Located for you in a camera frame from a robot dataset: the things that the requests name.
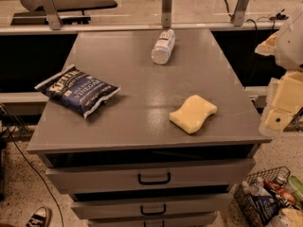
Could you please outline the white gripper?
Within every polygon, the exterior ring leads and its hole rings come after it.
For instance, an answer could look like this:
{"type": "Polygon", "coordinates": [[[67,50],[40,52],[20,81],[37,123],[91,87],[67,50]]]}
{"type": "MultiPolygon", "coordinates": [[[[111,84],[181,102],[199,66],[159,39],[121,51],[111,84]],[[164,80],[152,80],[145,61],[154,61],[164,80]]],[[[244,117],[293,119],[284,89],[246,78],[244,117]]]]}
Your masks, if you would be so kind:
{"type": "MultiPolygon", "coordinates": [[[[255,52],[261,56],[274,56],[277,35],[275,32],[258,44],[255,52]]],[[[303,73],[291,71],[281,79],[271,79],[266,93],[266,106],[258,130],[264,136],[276,137],[303,108],[303,73]]]]}

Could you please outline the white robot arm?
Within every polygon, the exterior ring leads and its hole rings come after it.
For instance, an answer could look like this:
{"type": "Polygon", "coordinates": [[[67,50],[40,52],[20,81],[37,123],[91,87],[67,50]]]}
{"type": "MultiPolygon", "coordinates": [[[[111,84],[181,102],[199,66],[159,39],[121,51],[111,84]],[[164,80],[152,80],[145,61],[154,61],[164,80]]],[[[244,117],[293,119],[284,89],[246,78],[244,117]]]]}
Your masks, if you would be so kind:
{"type": "Polygon", "coordinates": [[[273,55],[276,65],[286,70],[281,79],[271,79],[268,85],[266,106],[258,127],[261,134],[275,137],[303,108],[303,4],[255,52],[273,55]]]}

